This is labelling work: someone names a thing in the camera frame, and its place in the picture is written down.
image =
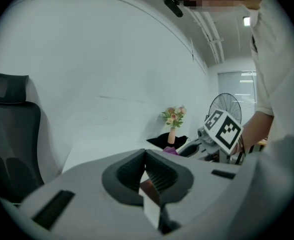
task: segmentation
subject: electric fan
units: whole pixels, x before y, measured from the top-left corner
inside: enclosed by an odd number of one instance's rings
[[[216,110],[225,110],[233,116],[241,124],[242,113],[241,107],[237,99],[229,93],[222,93],[218,95],[211,103],[207,118]]]

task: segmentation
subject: black cloth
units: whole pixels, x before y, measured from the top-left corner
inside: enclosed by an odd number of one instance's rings
[[[163,150],[166,147],[174,147],[177,150],[178,148],[182,147],[183,144],[186,143],[186,141],[188,139],[187,136],[176,137],[175,143],[169,144],[168,143],[168,136],[169,136],[169,133],[167,132],[167,133],[161,134],[157,138],[147,139],[147,142],[150,142],[151,144],[156,145],[157,147],[160,147]]]

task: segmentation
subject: flower vase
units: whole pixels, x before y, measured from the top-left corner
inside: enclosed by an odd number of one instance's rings
[[[176,140],[176,129],[171,128],[171,130],[169,132],[169,136],[168,136],[168,143],[169,144],[174,144],[175,140]]]

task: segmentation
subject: purple object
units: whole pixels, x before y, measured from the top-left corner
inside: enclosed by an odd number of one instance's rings
[[[163,152],[169,153],[169,154],[173,154],[173,155],[179,155],[176,151],[176,149],[174,147],[166,147]]]

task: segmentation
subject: table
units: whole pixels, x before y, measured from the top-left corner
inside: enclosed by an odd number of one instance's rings
[[[188,143],[189,141],[187,140],[183,146],[177,149],[177,152],[179,152]],[[122,143],[122,142],[111,143],[111,142],[94,142],[94,141],[83,140],[83,141],[75,143],[72,146],[71,151],[69,152],[69,155],[65,162],[65,165],[62,169],[62,173],[64,173],[65,171],[79,164],[109,157],[114,154],[131,151],[131,150],[139,150],[139,149],[162,151],[161,148],[147,141],[131,142],[131,143]]]
[[[259,151],[261,151],[263,149],[263,147],[265,147],[267,145],[267,142],[268,141],[266,139],[263,139],[263,140],[258,142],[258,145],[260,145]]]

